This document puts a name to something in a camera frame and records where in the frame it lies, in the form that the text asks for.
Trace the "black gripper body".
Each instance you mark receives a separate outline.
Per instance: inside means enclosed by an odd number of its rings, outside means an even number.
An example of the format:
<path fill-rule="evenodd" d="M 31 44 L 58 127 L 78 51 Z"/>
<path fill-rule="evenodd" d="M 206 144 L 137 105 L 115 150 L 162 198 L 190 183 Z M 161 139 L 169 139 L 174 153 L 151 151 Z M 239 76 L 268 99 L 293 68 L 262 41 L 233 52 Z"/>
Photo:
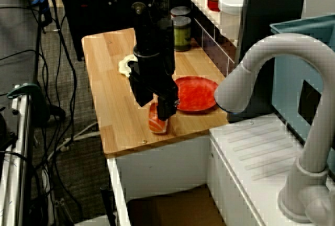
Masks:
<path fill-rule="evenodd" d="M 175 71 L 174 53 L 144 55 L 134 53 L 135 62 L 128 62 L 131 69 L 129 83 L 135 98 L 178 98 L 178 87 L 172 75 Z"/>

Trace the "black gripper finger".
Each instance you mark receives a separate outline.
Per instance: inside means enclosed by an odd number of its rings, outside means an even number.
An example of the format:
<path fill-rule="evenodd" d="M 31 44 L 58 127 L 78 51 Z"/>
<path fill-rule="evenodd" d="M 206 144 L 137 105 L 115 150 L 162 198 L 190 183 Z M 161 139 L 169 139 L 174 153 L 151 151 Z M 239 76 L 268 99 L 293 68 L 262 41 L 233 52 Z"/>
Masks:
<path fill-rule="evenodd" d="M 177 94 L 159 95 L 157 112 L 158 118 L 162 121 L 168 120 L 172 115 L 176 114 L 179 98 Z"/>
<path fill-rule="evenodd" d="M 135 100 L 140 107 L 143 107 L 151 102 L 154 95 L 158 95 L 156 89 L 154 88 L 155 83 L 153 79 L 131 75 L 129 77 L 129 83 Z"/>

